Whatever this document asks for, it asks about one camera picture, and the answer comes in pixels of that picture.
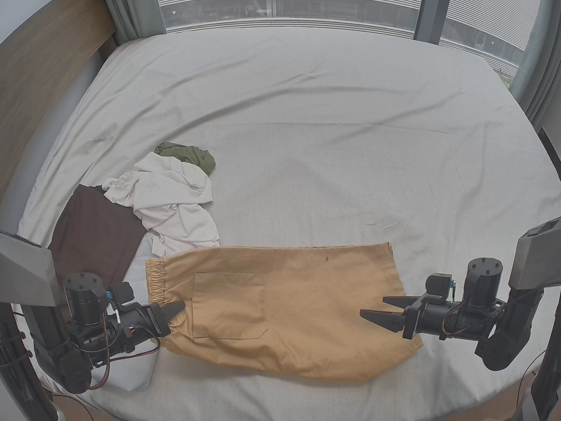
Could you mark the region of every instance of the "tan shorts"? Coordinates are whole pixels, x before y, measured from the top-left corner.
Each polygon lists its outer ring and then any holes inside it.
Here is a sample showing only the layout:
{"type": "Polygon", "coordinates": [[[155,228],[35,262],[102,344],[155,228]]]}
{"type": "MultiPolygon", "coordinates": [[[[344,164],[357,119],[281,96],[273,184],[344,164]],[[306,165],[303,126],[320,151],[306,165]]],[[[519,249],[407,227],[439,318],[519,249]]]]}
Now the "tan shorts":
{"type": "Polygon", "coordinates": [[[162,346],[220,365],[363,381],[420,348],[362,319],[398,310],[391,246],[206,248],[146,261],[150,303],[184,301],[162,346]]]}

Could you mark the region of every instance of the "brown garment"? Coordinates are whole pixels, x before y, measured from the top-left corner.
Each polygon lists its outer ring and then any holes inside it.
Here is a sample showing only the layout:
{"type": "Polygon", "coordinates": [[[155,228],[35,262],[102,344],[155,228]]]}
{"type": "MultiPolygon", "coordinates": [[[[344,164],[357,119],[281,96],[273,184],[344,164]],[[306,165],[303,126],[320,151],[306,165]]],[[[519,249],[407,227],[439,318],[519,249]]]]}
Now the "brown garment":
{"type": "Polygon", "coordinates": [[[65,321],[70,312],[62,287],[64,277],[84,271],[101,277],[105,289],[121,283],[145,233],[132,208],[111,203],[92,187],[76,187],[49,245],[65,321]]]}
{"type": "Polygon", "coordinates": [[[403,295],[388,243],[198,249],[147,260],[146,282],[150,303],[185,301],[162,345],[220,365],[363,381],[423,345],[359,316],[403,295]]]}

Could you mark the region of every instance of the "wooden headboard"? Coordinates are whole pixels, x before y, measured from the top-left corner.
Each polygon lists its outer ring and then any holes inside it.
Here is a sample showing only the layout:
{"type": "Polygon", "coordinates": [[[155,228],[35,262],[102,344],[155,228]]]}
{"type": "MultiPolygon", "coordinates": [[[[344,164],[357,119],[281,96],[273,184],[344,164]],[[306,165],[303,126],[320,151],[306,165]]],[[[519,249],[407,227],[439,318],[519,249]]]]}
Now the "wooden headboard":
{"type": "Polygon", "coordinates": [[[52,0],[0,44],[0,201],[39,122],[114,32],[105,0],[52,0]]]}

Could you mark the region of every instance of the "fitted sheet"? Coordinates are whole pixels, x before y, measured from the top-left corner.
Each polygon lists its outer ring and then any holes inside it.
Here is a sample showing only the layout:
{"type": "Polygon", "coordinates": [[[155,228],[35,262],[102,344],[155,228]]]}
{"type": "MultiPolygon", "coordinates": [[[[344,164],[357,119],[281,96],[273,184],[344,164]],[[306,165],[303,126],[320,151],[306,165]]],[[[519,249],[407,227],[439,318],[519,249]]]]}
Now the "fitted sheet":
{"type": "MultiPolygon", "coordinates": [[[[131,170],[163,141],[214,156],[214,202],[205,207],[221,245],[389,241],[409,295],[433,272],[452,273],[461,289],[468,262],[492,256],[504,265],[506,299],[518,237],[561,214],[549,158],[483,59],[378,34],[261,27],[117,48],[41,169],[20,235],[47,245],[78,184],[131,170]]],[[[162,350],[148,389],[82,398],[147,421],[433,419],[519,379],[546,346],[558,296],[545,291],[528,345],[500,372],[485,368],[474,342],[425,334],[417,353],[362,384],[162,350]]]]}

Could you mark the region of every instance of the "back pocket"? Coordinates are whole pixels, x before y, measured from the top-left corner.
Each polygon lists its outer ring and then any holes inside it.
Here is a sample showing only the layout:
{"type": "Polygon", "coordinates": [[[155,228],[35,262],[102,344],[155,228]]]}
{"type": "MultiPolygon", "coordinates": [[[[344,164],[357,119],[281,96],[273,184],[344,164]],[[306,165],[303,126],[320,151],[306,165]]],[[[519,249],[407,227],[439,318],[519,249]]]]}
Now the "back pocket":
{"type": "Polygon", "coordinates": [[[195,273],[193,337],[258,339],[267,330],[265,284],[253,273],[195,273]]]}

